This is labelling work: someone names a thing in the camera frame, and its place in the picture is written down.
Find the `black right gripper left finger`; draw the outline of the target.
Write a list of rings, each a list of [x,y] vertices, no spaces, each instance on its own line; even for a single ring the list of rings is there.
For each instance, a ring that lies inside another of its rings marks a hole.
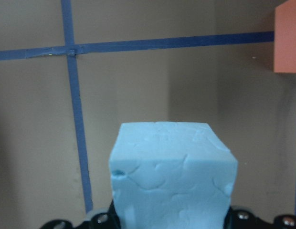
[[[118,229],[119,218],[113,201],[107,208],[89,211],[81,220],[51,219],[40,226],[41,229]]]

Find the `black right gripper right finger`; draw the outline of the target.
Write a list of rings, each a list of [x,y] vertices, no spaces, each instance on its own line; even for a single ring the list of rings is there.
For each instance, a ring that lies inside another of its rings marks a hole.
[[[272,219],[259,217],[251,208],[231,205],[224,218],[225,229],[296,229],[296,215],[282,213]]]

